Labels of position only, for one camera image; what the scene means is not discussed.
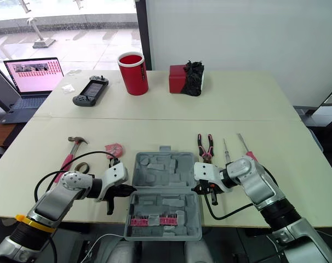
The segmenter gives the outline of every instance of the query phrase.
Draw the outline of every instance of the open tool case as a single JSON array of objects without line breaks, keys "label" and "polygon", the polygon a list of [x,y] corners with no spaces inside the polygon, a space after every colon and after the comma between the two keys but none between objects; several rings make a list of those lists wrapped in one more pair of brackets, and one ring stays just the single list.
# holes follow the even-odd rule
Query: open tool case
[{"label": "open tool case", "polygon": [[202,237],[198,196],[191,191],[195,158],[190,152],[136,155],[124,236],[130,241],[190,241]]}]

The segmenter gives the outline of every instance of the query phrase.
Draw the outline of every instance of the game controller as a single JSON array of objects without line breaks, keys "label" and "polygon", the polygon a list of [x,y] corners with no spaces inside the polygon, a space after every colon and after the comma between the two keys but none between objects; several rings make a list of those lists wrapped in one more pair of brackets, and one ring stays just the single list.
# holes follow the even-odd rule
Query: game controller
[{"label": "game controller", "polygon": [[96,104],[102,91],[108,85],[109,81],[103,76],[91,76],[89,83],[83,91],[72,98],[72,102],[77,106],[92,107]]}]

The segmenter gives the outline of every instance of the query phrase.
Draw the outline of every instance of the yellow ring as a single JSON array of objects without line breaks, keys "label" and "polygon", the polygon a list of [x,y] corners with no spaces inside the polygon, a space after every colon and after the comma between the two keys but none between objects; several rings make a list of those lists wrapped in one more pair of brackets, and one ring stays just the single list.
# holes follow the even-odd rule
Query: yellow ring
[{"label": "yellow ring", "polygon": [[36,229],[39,229],[39,230],[42,230],[44,232],[54,233],[54,231],[55,231],[55,228],[51,228],[51,227],[48,227],[48,226],[44,226],[40,223],[34,222],[34,221],[32,221],[31,219],[27,218],[24,215],[16,215],[15,219],[19,222],[23,222],[23,223],[25,223],[29,226],[32,226],[32,227],[34,227]]}]

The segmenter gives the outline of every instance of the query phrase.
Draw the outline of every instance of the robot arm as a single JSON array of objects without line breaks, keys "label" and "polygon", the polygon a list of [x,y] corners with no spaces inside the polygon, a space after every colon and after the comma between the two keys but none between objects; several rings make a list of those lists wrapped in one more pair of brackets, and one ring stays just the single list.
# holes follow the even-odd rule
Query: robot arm
[{"label": "robot arm", "polygon": [[228,164],[226,169],[196,163],[194,176],[203,187],[217,184],[224,192],[241,185],[272,228],[276,241],[287,245],[284,253],[289,262],[332,263],[332,251],[327,244],[310,223],[297,213],[264,167],[252,158],[244,156]]},{"label": "robot arm", "polygon": [[129,196],[135,191],[132,186],[122,185],[127,179],[123,163],[105,171],[102,179],[68,171],[55,188],[38,200],[27,216],[16,216],[20,223],[0,244],[0,263],[34,262],[74,200],[94,198],[95,202],[108,201],[108,214],[112,214],[113,197]]}]

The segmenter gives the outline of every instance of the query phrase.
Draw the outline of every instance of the red cup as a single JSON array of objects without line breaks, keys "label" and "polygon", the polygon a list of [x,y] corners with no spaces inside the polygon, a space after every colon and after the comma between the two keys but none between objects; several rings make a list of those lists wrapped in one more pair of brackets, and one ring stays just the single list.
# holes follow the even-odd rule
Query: red cup
[{"label": "red cup", "polygon": [[148,91],[143,54],[139,52],[124,53],[118,57],[117,63],[129,94],[137,96]]}]

